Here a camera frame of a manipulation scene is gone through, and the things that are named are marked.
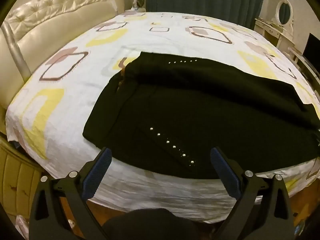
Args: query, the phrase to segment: headboard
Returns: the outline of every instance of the headboard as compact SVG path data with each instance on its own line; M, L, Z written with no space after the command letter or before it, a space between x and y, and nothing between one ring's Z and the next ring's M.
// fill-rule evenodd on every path
M30 75L68 42L124 12L124 0L31 0L0 31L0 131L5 110Z

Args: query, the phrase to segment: bed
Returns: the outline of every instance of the bed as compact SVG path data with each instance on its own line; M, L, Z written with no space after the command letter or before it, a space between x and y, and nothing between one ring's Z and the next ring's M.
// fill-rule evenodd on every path
M1 38L5 132L54 178L79 171L98 154L82 136L84 125L109 79L141 51L212 59L287 82L320 116L316 95L290 60L239 25L181 13L124 12L123 0L32 0L6 21L18 49ZM319 170L317 158L260 175L281 174L292 196L317 179ZM91 201L126 212L162 207L208 223L225 219L235 204L220 180L166 176L115 158Z

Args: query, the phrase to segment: wooden floor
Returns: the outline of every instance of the wooden floor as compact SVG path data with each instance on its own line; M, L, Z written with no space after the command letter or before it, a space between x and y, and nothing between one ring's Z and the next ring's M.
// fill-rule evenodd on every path
M294 215L294 224L298 225L301 220L305 220L308 216L310 216L316 206L320 203L320 180L317 179L313 184L298 192L290 200L292 213ZM75 221L67 200L65 198L61 198L61 202L66 217ZM121 211L99 206L90 201L87 201L87 204L100 225L103 225L108 219L112 217L123 214L123 212ZM199 231L202 233L202 240L209 239L209 232L212 230L212 227L214 225L197 223L197 226ZM76 235L84 237L77 225L73 228L73 231Z

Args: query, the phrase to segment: television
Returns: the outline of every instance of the television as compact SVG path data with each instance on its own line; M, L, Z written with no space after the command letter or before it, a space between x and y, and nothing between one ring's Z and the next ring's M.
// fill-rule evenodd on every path
M320 40L316 38L313 34L309 34L308 42L306 48L303 52L303 57L309 61L313 67L320 73Z

